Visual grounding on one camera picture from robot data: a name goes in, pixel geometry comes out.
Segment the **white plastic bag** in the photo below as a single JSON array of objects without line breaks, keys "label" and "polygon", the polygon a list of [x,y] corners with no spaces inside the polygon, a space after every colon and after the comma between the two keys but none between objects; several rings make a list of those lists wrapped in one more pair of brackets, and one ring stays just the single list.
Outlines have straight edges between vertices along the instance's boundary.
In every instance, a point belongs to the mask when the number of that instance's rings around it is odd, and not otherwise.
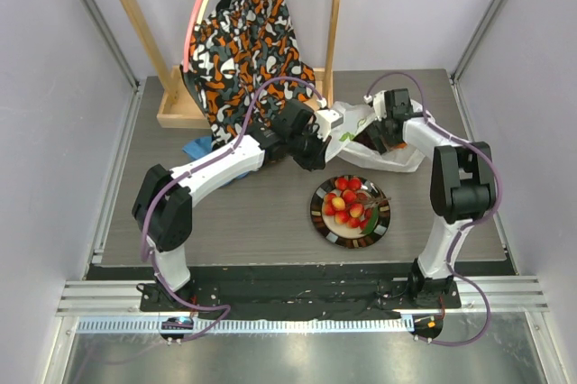
[{"label": "white plastic bag", "polygon": [[331,131],[325,161],[340,158],[357,167],[381,171],[412,173],[415,172],[425,155],[411,145],[378,152],[371,142],[362,143],[365,132],[377,119],[368,105],[350,105],[335,102],[333,109],[343,117],[343,123]]}]

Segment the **red lychee fruit bunch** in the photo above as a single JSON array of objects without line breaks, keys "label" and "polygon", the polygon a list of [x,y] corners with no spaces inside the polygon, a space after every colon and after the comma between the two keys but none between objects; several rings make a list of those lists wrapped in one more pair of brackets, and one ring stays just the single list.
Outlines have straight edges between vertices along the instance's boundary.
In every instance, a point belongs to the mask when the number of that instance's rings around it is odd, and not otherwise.
[{"label": "red lychee fruit bunch", "polygon": [[355,176],[328,179],[319,188],[320,217],[324,226],[347,240],[376,234],[389,228],[389,199],[371,181]]}]

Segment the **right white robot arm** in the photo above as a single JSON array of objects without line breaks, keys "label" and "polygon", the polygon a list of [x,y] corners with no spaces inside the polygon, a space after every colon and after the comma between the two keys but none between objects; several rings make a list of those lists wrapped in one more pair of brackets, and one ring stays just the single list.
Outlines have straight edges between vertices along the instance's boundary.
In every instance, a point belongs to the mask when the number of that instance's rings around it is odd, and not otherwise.
[{"label": "right white robot arm", "polygon": [[450,293],[454,261],[466,236],[474,225],[492,216],[499,202],[490,146],[446,131],[425,108],[413,106],[405,88],[363,99],[375,113],[370,125],[374,142],[390,147],[405,143],[432,162],[429,198],[435,220],[425,249],[411,267],[407,285],[412,304],[430,306]]}]

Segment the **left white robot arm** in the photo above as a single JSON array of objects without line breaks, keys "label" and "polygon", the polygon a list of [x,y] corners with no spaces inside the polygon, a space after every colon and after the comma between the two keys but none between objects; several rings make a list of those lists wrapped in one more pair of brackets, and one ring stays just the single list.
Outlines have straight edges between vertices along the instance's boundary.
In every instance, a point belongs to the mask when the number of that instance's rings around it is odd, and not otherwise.
[{"label": "left white robot arm", "polygon": [[193,208],[241,175],[289,155],[306,170],[323,169],[331,131],[342,116],[290,100],[268,123],[254,119],[232,141],[203,158],[169,170],[150,168],[133,205],[142,233],[142,256],[163,285],[161,301],[185,309],[192,298],[184,243],[192,233]]}]

